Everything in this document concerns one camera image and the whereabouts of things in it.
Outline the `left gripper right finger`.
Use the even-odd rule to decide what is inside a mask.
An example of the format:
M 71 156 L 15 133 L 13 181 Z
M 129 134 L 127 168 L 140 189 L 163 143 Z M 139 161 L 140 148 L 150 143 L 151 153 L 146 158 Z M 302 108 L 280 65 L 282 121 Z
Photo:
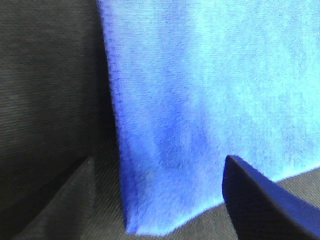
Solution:
M 320 209 L 269 180 L 239 156 L 225 159 L 222 194 L 240 240 L 320 238 Z

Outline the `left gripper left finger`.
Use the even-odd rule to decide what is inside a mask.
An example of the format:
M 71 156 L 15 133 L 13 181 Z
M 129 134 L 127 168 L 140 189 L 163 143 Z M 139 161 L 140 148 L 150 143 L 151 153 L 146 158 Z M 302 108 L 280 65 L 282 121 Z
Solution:
M 95 163 L 89 157 L 14 240 L 80 240 L 96 198 Z

